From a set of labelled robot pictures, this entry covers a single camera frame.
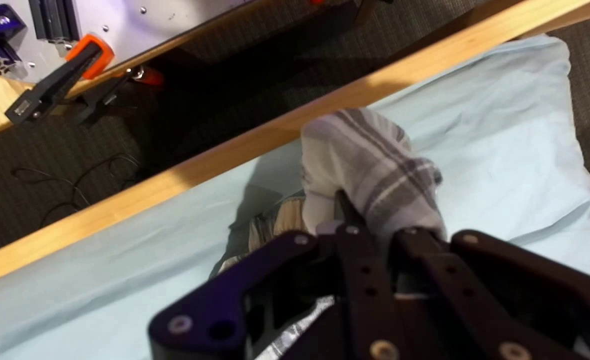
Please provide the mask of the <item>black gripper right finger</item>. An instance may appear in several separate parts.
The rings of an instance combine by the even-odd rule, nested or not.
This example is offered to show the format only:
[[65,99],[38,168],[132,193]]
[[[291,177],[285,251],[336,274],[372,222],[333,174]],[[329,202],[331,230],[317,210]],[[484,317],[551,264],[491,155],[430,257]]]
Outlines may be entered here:
[[514,345],[529,360],[582,360],[590,349],[590,274],[477,230],[449,241],[432,230],[391,235],[390,257],[403,255],[451,307],[472,344],[490,360]]

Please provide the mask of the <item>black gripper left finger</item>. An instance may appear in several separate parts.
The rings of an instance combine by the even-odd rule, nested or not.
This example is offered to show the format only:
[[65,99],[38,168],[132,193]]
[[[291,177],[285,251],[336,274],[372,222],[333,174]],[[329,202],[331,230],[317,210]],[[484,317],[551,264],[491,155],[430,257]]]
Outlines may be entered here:
[[400,317],[382,251],[362,225],[285,232],[159,310],[151,360],[249,360],[329,296],[291,347],[306,360],[400,360]]

